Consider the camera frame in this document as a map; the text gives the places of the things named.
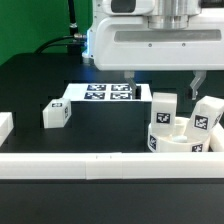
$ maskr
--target white cube with marker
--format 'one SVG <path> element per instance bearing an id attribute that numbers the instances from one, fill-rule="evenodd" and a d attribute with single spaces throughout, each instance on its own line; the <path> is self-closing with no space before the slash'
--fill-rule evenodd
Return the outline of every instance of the white cube with marker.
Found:
<path id="1" fill-rule="evenodd" d="M 69 99 L 53 99 L 43 110 L 44 128 L 62 128 L 71 116 Z"/>
<path id="2" fill-rule="evenodd" d="M 185 135 L 189 138 L 205 140 L 219 123 L 224 111 L 224 100 L 205 96 L 194 108 L 186 127 Z"/>
<path id="3" fill-rule="evenodd" d="M 172 134 L 175 125 L 177 94 L 154 93 L 152 100 L 152 133 L 160 136 Z"/>
<path id="4" fill-rule="evenodd" d="M 0 146 L 4 143 L 14 127 L 12 113 L 0 113 Z"/>

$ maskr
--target green wall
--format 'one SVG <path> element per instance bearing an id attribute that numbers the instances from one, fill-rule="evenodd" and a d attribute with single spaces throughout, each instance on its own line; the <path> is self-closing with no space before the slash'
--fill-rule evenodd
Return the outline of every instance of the green wall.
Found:
<path id="1" fill-rule="evenodd" d="M 79 29 L 86 32 L 92 21 L 91 0 L 74 3 Z M 64 35 L 69 35 L 67 0 L 0 0 L 0 64 Z"/>

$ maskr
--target white block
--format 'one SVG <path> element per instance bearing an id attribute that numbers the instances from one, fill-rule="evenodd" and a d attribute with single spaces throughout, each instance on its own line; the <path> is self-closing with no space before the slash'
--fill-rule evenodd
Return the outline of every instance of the white block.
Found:
<path id="1" fill-rule="evenodd" d="M 177 94 L 154 93 L 151 109 L 152 133 L 170 135 L 174 130 Z"/>
<path id="2" fill-rule="evenodd" d="M 184 135 L 204 141 L 219 123 L 223 111 L 224 100 L 205 96 L 197 102 Z"/>
<path id="3" fill-rule="evenodd" d="M 152 152 L 208 152 L 210 137 L 201 141 L 195 138 L 187 138 L 182 135 L 183 125 L 187 125 L 187 118 L 176 118 L 174 132 L 169 136 L 159 136 L 152 133 L 151 125 L 148 128 L 148 147 Z"/>
<path id="4" fill-rule="evenodd" d="M 70 118 L 71 102 L 68 99 L 54 99 L 43 110 L 44 128 L 64 127 Z"/>
<path id="5" fill-rule="evenodd" d="M 212 131 L 210 146 L 213 152 L 224 152 L 224 129 L 219 123 Z"/>
<path id="6" fill-rule="evenodd" d="M 0 146 L 13 129 L 12 113 L 0 113 Z"/>
<path id="7" fill-rule="evenodd" d="M 86 179 L 122 179 L 121 153 L 98 154 L 86 161 Z"/>

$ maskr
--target cable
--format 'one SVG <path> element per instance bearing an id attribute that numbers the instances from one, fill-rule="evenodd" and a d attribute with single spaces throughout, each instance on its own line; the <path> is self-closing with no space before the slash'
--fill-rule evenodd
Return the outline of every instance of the cable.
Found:
<path id="1" fill-rule="evenodd" d="M 85 43 L 79 42 L 79 43 L 63 43 L 63 44 L 49 44 L 46 45 L 45 47 L 42 47 L 39 51 L 36 51 L 36 54 L 41 54 L 45 49 L 49 47 L 60 47 L 60 46 L 75 46 L 75 47 L 80 47 L 80 46 L 85 46 Z"/>
<path id="2" fill-rule="evenodd" d="M 43 45 L 41 45 L 34 53 L 35 54 L 41 53 L 48 45 L 61 41 L 61 40 L 68 40 L 68 39 L 74 39 L 74 36 L 63 36 L 63 37 L 52 39 L 44 43 Z"/>
<path id="3" fill-rule="evenodd" d="M 70 18 L 70 34 L 73 35 L 78 32 L 78 26 L 75 18 L 74 1 L 68 0 L 69 18 Z"/>

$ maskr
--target white container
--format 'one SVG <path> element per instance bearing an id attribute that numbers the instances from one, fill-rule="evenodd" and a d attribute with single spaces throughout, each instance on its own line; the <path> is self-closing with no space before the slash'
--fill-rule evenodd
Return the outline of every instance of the white container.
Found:
<path id="1" fill-rule="evenodd" d="M 152 152 L 208 152 L 210 137 L 200 141 L 183 135 L 188 121 L 188 118 L 177 117 L 174 132 L 168 136 L 152 133 L 150 124 L 148 128 L 149 149 Z"/>
<path id="2" fill-rule="evenodd" d="M 210 146 L 213 152 L 224 152 L 224 129 L 218 123 L 212 131 Z"/>
<path id="3" fill-rule="evenodd" d="M 177 107 L 177 94 L 154 93 L 151 109 L 152 133 L 167 136 L 173 133 Z"/>
<path id="4" fill-rule="evenodd" d="M 43 110 L 44 128 L 62 128 L 71 116 L 69 99 L 54 99 Z"/>

